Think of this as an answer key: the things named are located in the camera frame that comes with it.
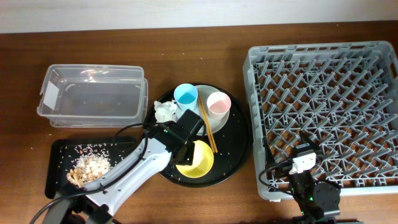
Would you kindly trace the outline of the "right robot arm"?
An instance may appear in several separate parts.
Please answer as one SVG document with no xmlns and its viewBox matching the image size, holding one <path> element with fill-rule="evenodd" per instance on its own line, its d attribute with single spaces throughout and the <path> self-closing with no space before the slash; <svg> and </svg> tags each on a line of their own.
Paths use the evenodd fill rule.
<svg viewBox="0 0 398 224">
<path fill-rule="evenodd" d="M 340 214 L 341 187 L 329 180 L 312 177 L 311 170 L 317 165 L 321 149 L 303 131 L 299 132 L 299 136 L 300 144 L 293 148 L 290 157 L 280 163 L 274 160 L 269 144 L 265 145 L 266 165 L 258 175 L 258 180 L 270 189 L 294 198 L 301 215 L 293 217 L 291 223 L 336 223 L 336 216 Z M 262 176 L 268 172 L 274 172 L 276 177 L 286 177 L 290 190 L 265 183 Z"/>
</svg>

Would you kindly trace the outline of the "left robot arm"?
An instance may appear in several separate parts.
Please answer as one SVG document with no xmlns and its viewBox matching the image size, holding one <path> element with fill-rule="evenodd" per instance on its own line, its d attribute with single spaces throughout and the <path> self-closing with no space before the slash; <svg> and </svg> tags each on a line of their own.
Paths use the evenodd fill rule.
<svg viewBox="0 0 398 224">
<path fill-rule="evenodd" d="M 105 175 L 75 189 L 66 185 L 33 218 L 44 223 L 112 223 L 120 206 L 169 164 L 193 162 L 194 138 L 203 120 L 148 124 L 141 143 Z"/>
</svg>

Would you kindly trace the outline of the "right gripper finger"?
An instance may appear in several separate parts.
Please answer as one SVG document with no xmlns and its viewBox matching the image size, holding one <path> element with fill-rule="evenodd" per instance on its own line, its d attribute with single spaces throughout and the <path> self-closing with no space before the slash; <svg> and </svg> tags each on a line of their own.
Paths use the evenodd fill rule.
<svg viewBox="0 0 398 224">
<path fill-rule="evenodd" d="M 273 164 L 275 160 L 274 156 L 272 155 L 272 151 L 270 149 L 269 141 L 267 140 L 267 138 L 263 139 L 263 144 L 266 153 L 266 158 L 265 158 L 266 165 Z"/>
<path fill-rule="evenodd" d="M 299 136 L 301 143 L 308 143 L 310 148 L 313 149 L 315 153 L 320 153 L 320 146 L 317 143 L 313 142 L 303 131 L 299 131 Z"/>
</svg>

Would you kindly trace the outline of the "blue plastic cup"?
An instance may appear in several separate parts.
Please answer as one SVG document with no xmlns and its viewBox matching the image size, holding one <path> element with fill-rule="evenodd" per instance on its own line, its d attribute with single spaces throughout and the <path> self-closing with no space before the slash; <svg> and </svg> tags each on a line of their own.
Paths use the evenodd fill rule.
<svg viewBox="0 0 398 224">
<path fill-rule="evenodd" d="M 174 90 L 174 99 L 182 111 L 193 111 L 197 106 L 198 90 L 192 84 L 183 83 Z"/>
</svg>

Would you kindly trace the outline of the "white napkin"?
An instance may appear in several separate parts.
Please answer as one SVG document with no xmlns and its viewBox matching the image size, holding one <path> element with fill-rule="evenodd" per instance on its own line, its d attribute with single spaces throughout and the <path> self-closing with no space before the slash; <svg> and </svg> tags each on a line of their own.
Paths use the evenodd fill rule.
<svg viewBox="0 0 398 224">
<path fill-rule="evenodd" d="M 155 118 L 158 123 L 165 123 L 167 121 L 176 121 L 177 102 L 175 100 L 161 103 L 154 101 Z"/>
</svg>

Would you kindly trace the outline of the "yellow plastic bowl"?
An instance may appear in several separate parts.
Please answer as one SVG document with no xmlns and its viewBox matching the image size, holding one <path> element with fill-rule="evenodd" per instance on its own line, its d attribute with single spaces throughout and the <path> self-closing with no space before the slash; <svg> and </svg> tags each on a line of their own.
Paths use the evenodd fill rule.
<svg viewBox="0 0 398 224">
<path fill-rule="evenodd" d="M 203 177 L 211 170 L 214 163 L 214 154 L 207 143 L 200 140 L 197 140 L 194 143 L 195 148 L 192 165 L 177 165 L 177 170 L 185 177 L 196 179 Z"/>
</svg>

